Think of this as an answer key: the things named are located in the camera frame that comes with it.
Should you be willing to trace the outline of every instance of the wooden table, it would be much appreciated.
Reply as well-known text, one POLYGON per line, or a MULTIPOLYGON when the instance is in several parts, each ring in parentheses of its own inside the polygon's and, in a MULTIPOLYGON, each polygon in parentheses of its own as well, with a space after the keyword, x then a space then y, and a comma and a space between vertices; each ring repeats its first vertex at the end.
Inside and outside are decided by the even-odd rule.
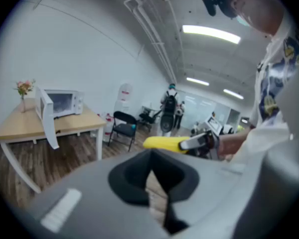
MULTIPOLYGON (((40 188, 23 170, 9 146, 9 143, 12 142, 30 140, 36 144, 36 140, 46 138, 42 122, 35 112, 35 100, 31 98, 25 99, 25 106, 26 112, 21 113, 16 107, 0 125, 0 146, 21 179, 36 193, 40 193, 40 188)), ((74 133, 79 136, 82 132, 97 130, 97 160, 102 159, 102 137, 105 124, 106 122, 86 105, 84 105, 82 114, 68 115, 54 121, 55 131, 59 131, 59 133, 56 134, 57 137, 74 133)))

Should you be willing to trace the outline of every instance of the black folding chair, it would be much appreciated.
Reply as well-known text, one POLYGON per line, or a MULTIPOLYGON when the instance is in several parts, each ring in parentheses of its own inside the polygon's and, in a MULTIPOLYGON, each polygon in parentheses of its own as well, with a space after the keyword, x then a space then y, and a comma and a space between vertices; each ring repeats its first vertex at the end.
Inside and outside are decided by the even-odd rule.
POLYGON ((122 134, 122 135, 125 135, 125 136, 131 138, 131 143, 130 143, 130 146, 129 146, 129 151, 130 151, 131 146, 132 146, 132 142, 135 140, 137 120, 132 115, 129 115, 129 114, 126 114, 126 113, 123 113, 123 112, 114 112, 113 117, 114 117, 114 125, 112 127, 112 131, 111 131, 111 134, 110 134, 110 140, 108 142, 108 146, 110 146, 112 133, 116 132, 118 134, 118 136, 119 136, 119 134, 122 134), (116 125, 115 119, 125 121, 126 124, 121 123, 119 125, 116 125))
POLYGON ((161 110, 159 110, 157 113, 153 115, 153 117, 149 116, 149 113, 146 111, 140 114, 140 118, 142 119, 139 121, 139 124, 145 125, 148 129, 149 132, 151 130, 151 125, 155 123, 156 117, 161 113, 161 110))

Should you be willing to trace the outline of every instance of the ceiling light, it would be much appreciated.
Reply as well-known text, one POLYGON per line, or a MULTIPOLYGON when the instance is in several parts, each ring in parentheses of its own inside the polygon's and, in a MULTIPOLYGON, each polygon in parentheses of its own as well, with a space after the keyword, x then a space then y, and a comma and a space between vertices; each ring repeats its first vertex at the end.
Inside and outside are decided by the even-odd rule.
POLYGON ((232 95, 232 96, 234 96, 234 97, 236 97, 236 98, 244 99, 243 96, 241 96, 241 95, 239 95, 239 94, 237 94, 237 93, 235 93, 235 92, 232 92, 232 91, 230 91, 230 90, 226 90, 226 89, 224 89, 224 92, 225 92, 225 93, 228 93, 228 94, 230 94, 230 95, 232 95))
POLYGON ((229 42, 233 42, 238 44, 240 41, 240 37, 231 34, 219 29, 211 28, 211 27, 206 27, 206 26, 193 26, 193 25, 183 25, 183 32, 184 33, 190 33, 190 34, 204 34, 204 35, 209 35, 217 38, 224 39, 229 42))
POLYGON ((208 82, 200 81, 200 80, 197 80, 197 79, 187 77, 186 80, 188 80, 190 82, 196 82, 196 83, 199 83, 199 84, 202 84, 202 85, 209 86, 208 82))

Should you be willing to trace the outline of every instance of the white cloth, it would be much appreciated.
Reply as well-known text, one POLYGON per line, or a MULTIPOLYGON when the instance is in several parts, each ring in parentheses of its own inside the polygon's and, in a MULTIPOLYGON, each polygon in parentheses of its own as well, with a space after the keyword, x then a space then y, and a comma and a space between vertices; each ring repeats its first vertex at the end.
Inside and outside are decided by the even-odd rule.
POLYGON ((194 124, 192 130, 194 130, 194 134, 197 134, 197 133, 198 133, 198 125, 197 125, 196 123, 194 124))
POLYGON ((176 115, 182 116, 185 112, 185 105, 181 103, 176 109, 176 115))
POLYGON ((255 102, 249 121, 256 128, 232 162, 246 163, 248 158, 289 139, 289 129, 275 102, 275 96, 299 68, 299 32, 285 11, 283 21, 258 65, 255 102))

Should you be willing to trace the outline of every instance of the ceiling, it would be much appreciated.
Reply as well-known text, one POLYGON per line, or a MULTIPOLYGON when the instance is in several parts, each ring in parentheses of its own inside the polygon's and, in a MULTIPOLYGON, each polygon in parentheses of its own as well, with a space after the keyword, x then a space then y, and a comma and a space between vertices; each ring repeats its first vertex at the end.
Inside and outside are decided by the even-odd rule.
POLYGON ((268 38, 229 19, 217 8, 211 17, 202 0, 145 0, 143 5, 161 36, 178 82, 186 77, 207 81, 212 90, 229 89, 244 97, 254 91, 257 64, 263 58, 268 38), (185 24, 224 30, 241 37, 239 44, 219 38, 183 33, 185 24))

